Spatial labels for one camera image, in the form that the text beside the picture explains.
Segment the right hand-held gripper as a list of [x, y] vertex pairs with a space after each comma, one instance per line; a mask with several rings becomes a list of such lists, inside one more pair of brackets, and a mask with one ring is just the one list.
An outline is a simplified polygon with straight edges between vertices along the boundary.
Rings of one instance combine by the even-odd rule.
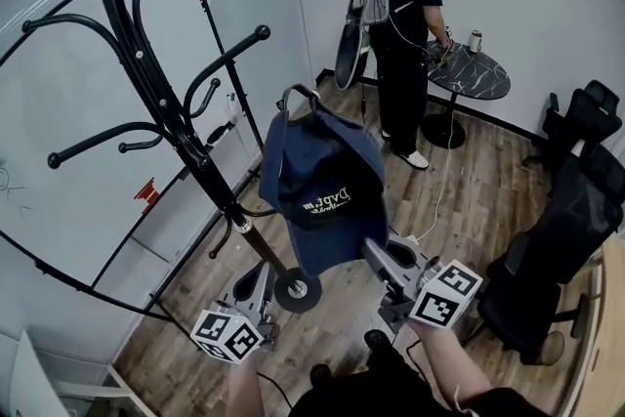
[[482, 285], [482, 277], [461, 262], [428, 259], [417, 243], [404, 237], [391, 236], [385, 246], [367, 237], [361, 252], [387, 287], [378, 315], [393, 331], [409, 319], [451, 328]]

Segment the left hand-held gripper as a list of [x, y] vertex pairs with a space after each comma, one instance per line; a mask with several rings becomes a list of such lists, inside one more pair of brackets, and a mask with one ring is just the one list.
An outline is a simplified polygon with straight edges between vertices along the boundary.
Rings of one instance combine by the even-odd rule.
[[213, 358], [236, 365], [258, 349], [272, 351], [279, 326], [268, 315], [271, 299], [272, 266], [262, 262], [201, 312], [190, 338]]

